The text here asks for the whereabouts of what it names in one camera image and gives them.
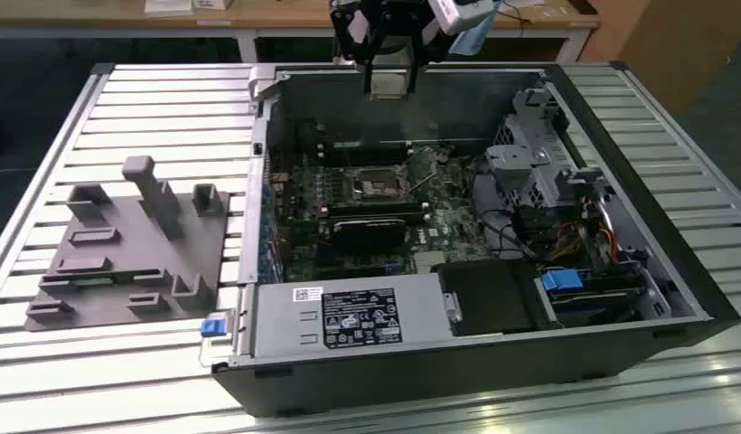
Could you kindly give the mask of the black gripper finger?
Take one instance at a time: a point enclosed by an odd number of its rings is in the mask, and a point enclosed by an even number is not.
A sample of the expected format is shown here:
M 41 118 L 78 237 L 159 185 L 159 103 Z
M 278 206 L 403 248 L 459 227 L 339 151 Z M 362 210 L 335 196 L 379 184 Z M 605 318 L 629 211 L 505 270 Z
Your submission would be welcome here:
M 362 91 L 371 93 L 373 61 L 378 52 L 378 4 L 331 3 L 339 56 L 361 73 Z
M 429 22 L 411 36 L 409 93 L 415 91 L 418 75 L 426 65 L 438 58 L 439 23 Z

